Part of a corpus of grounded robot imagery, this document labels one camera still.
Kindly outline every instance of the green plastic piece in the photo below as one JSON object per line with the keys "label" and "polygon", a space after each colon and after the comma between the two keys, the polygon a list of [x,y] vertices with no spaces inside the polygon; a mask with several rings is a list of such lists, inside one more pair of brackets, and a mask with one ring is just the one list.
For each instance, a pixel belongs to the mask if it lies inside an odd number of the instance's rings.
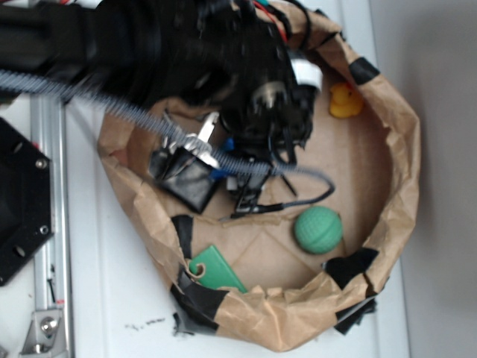
{"label": "green plastic piece", "polygon": [[198,279],[202,286],[209,289],[236,287],[242,293],[247,292],[236,273],[214,245],[202,251],[190,262],[189,270],[192,274],[200,274],[200,264],[205,266],[205,275]]}
{"label": "green plastic piece", "polygon": [[327,207],[311,207],[295,222],[295,238],[305,251],[326,254],[343,237],[343,224],[337,213]]}

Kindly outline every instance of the crumpled brown paper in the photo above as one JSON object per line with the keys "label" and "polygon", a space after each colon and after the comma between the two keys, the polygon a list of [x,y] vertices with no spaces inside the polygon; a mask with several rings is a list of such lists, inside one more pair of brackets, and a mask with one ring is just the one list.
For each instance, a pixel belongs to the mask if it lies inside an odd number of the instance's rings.
{"label": "crumpled brown paper", "polygon": [[[290,19],[297,47],[305,31],[303,13],[288,4],[275,4]],[[340,28],[326,17],[309,13],[312,35],[306,52],[325,74],[323,92],[315,106],[314,131],[298,163],[323,169],[337,191],[321,205],[339,212],[344,239],[326,255],[300,250],[292,235],[296,217],[305,209],[248,216],[228,222],[218,219],[233,211],[224,189],[214,196],[203,215],[195,215],[192,256],[214,244],[233,267],[249,292],[230,291],[215,322],[217,334],[255,342],[274,351],[295,348],[337,323],[336,313],[380,292],[414,228],[419,196],[419,120],[383,75],[356,86],[366,102],[364,112],[351,119],[328,113],[329,88],[336,82],[356,85],[350,64],[360,58],[339,35]],[[198,131],[193,120],[208,109],[188,108],[181,100],[161,101],[182,126]],[[223,134],[216,131],[212,142]],[[191,214],[177,199],[152,184],[148,174],[151,152],[160,138],[106,115],[98,150],[124,211],[142,237],[158,272],[169,289],[186,264],[171,217]],[[301,198],[324,188],[310,178],[289,178]],[[263,204],[293,200],[282,181],[271,180]],[[344,289],[321,264],[347,257],[359,248],[379,252],[365,274]]]}

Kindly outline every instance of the rubber duck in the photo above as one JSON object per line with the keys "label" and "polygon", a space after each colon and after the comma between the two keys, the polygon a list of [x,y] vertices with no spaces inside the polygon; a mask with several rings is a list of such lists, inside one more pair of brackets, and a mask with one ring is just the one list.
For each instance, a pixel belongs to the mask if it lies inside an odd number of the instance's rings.
{"label": "rubber duck", "polygon": [[331,87],[332,93],[329,112],[335,118],[357,116],[363,111],[364,99],[356,89],[347,82],[341,82]]}

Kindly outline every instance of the screw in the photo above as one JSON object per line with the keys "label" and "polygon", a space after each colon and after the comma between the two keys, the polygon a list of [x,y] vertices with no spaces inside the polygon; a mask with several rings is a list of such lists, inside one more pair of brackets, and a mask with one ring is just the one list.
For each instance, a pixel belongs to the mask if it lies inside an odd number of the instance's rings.
{"label": "screw", "polygon": [[277,48],[277,58],[280,60],[280,61],[283,61],[285,58],[283,56],[283,52],[280,48]]}
{"label": "screw", "polygon": [[47,336],[50,336],[54,332],[56,332],[58,328],[58,321],[56,321],[52,317],[46,317],[40,323],[40,328],[42,329],[44,334],[46,334]]}
{"label": "screw", "polygon": [[45,351],[45,346],[40,343],[33,346],[33,353],[35,354],[41,354],[44,351]]}
{"label": "screw", "polygon": [[45,169],[46,167],[48,167],[48,162],[44,159],[38,159],[37,162],[35,163],[35,166],[38,169]]}
{"label": "screw", "polygon": [[41,233],[42,235],[46,235],[46,234],[49,233],[49,232],[50,232],[50,229],[48,229],[48,226],[46,226],[46,225],[43,225],[43,226],[40,228],[40,233]]}

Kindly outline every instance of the green textured ball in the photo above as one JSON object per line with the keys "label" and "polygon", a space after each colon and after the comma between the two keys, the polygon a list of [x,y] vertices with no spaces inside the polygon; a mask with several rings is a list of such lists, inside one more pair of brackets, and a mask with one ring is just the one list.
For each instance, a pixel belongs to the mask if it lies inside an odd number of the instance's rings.
{"label": "green textured ball", "polygon": [[311,254],[326,254],[341,241],[343,224],[333,210],[310,207],[298,216],[294,232],[303,250]]}

